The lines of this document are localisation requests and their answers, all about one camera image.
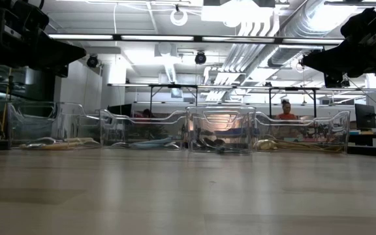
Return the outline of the person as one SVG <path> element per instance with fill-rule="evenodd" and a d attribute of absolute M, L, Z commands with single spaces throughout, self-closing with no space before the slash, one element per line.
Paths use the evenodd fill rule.
<path fill-rule="evenodd" d="M 151 113 L 150 109 L 145 109 L 143 111 L 137 111 L 134 115 L 135 118 L 155 118 Z"/>
<path fill-rule="evenodd" d="M 283 112 L 276 115 L 276 119 L 282 119 L 282 120 L 297 120 L 298 117 L 296 115 L 294 115 L 292 112 L 291 112 L 291 104 L 288 100 L 282 100 L 281 102 L 282 104 L 282 110 Z"/>

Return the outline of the black computer monitor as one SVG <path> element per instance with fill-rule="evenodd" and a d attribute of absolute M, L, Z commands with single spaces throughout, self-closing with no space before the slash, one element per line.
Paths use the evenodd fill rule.
<path fill-rule="evenodd" d="M 375 129 L 375 108 L 366 104 L 355 104 L 356 127 L 358 129 Z"/>

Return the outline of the distant black table frame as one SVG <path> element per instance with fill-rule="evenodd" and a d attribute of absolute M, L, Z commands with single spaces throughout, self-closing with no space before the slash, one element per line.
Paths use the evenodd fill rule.
<path fill-rule="evenodd" d="M 149 87 L 150 88 L 150 98 L 149 105 L 153 104 L 153 88 L 155 87 L 166 87 L 169 89 L 183 89 L 186 88 L 190 91 L 190 88 L 195 90 L 195 106 L 198 105 L 198 90 L 199 89 L 217 89 L 218 91 L 232 90 L 232 89 L 250 89 L 250 90 L 263 90 L 268 92 L 269 97 L 269 114 L 272 115 L 272 93 L 273 90 L 278 91 L 303 91 L 308 97 L 313 99 L 313 116 L 317 117 L 317 102 L 316 96 L 318 91 L 364 91 L 362 88 L 319 88 L 319 87 L 268 87 L 268 86 L 211 86 L 211 85 L 192 85 L 192 84 L 107 84 L 109 87 Z"/>

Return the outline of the silver air duct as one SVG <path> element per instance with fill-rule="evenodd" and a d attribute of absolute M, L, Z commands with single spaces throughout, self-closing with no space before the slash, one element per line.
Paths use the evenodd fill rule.
<path fill-rule="evenodd" d="M 356 6 L 326 5 L 326 1 L 307 0 L 304 6 L 279 32 L 280 37 L 318 38 L 342 24 L 354 11 Z M 300 53 L 299 49 L 281 48 L 279 45 L 265 47 L 267 58 L 261 63 L 269 67 L 282 67 Z"/>

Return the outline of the gold spoon wooden handle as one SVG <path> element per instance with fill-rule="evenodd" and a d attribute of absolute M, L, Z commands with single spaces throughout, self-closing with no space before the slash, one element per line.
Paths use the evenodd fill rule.
<path fill-rule="evenodd" d="M 313 150 L 330 152 L 330 153 L 343 153 L 343 152 L 345 152 L 345 148 L 343 146 L 315 146 L 313 148 Z"/>

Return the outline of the clear plastic bin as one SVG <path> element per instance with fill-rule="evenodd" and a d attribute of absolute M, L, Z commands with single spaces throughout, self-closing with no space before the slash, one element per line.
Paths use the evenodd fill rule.
<path fill-rule="evenodd" d="M 100 112 L 101 144 L 110 148 L 116 142 L 132 144 L 148 140 L 158 140 L 171 137 L 171 143 L 185 148 L 186 112 L 176 110 L 166 117 L 135 118 L 111 114 L 107 110 Z M 126 148 L 126 149 L 166 149 L 157 148 Z"/>
<path fill-rule="evenodd" d="M 240 153 L 251 153 L 255 141 L 256 109 L 252 106 L 190 106 L 186 108 L 187 138 L 190 152 L 217 153 L 214 149 L 200 150 L 194 145 L 197 139 L 222 139 L 225 145 L 238 148 Z"/>
<path fill-rule="evenodd" d="M 255 142 L 258 140 L 284 140 L 309 144 L 342 145 L 347 150 L 349 140 L 350 112 L 341 111 L 334 116 L 314 119 L 271 119 L 262 112 L 256 113 Z M 272 151 L 304 151 L 279 149 Z"/>
<path fill-rule="evenodd" d="M 65 138 L 90 137 L 73 149 L 99 148 L 99 113 L 87 114 L 81 104 L 71 102 L 12 102 L 8 105 L 8 142 L 11 148 L 42 137 L 57 143 Z"/>

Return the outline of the dark flat screen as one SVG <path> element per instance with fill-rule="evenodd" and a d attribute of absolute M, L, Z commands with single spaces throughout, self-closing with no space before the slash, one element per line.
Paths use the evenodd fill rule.
<path fill-rule="evenodd" d="M 116 106 L 108 106 L 107 110 L 111 114 L 121 115 L 121 116 L 131 116 L 132 104 L 122 104 Z"/>

